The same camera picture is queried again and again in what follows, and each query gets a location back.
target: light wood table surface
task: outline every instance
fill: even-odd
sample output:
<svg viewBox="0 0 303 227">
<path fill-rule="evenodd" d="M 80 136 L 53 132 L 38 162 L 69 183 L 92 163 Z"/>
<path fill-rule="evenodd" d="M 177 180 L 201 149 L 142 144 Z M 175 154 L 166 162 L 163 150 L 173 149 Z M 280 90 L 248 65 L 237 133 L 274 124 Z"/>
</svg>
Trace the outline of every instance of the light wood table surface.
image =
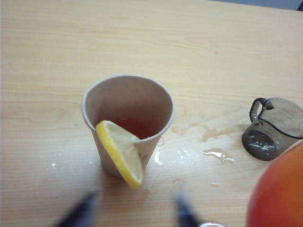
<svg viewBox="0 0 303 227">
<path fill-rule="evenodd" d="M 206 0 L 2 0 L 1 226 L 51 226 L 92 190 L 96 226 L 176 226 L 181 184 L 201 217 L 243 227 L 269 162 L 241 134 L 257 97 L 303 106 L 302 27 L 302 12 Z M 80 111 L 92 83 L 124 73 L 176 107 L 134 191 L 103 171 Z"/>
</svg>

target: white paper cup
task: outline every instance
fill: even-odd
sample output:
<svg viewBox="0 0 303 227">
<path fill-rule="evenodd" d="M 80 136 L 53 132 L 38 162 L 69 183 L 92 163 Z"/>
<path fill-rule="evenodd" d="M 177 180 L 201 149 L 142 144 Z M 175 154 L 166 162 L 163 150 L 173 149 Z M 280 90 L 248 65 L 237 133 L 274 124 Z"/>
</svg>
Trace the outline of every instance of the white paper cup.
<svg viewBox="0 0 303 227">
<path fill-rule="evenodd" d="M 82 114 L 92 131 L 103 168 L 121 177 L 97 136 L 96 125 L 102 120 L 125 118 L 147 125 L 152 136 L 135 142 L 144 170 L 161 135 L 173 121 L 174 106 L 169 92 L 154 80 L 120 75 L 100 80 L 84 93 Z"/>
</svg>

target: drink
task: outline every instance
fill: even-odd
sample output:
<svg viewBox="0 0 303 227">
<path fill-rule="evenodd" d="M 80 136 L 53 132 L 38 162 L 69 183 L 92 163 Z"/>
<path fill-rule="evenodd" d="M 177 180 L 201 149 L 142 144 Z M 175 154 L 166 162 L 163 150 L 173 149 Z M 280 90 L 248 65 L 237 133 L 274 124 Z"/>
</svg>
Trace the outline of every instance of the drink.
<svg viewBox="0 0 303 227">
<path fill-rule="evenodd" d="M 145 139 L 153 135 L 151 128 L 149 128 L 145 123 L 136 119 L 123 118 L 113 120 L 112 122 L 134 134 L 139 139 Z"/>
</svg>

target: black handle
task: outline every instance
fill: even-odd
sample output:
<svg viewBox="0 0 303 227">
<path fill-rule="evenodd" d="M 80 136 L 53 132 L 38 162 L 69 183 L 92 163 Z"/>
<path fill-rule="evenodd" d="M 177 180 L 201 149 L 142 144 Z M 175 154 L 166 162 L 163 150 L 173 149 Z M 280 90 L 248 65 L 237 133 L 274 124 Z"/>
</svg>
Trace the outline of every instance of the black handle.
<svg viewBox="0 0 303 227">
<path fill-rule="evenodd" d="M 255 101 L 253 101 L 251 108 L 250 108 L 251 122 L 253 122 L 254 120 L 256 120 L 258 118 L 258 108 L 259 108 L 260 104 L 262 104 L 262 111 L 260 112 L 260 114 L 263 112 L 266 101 L 267 101 L 267 99 L 265 99 L 265 98 L 257 98 L 257 99 L 255 99 Z"/>
</svg>

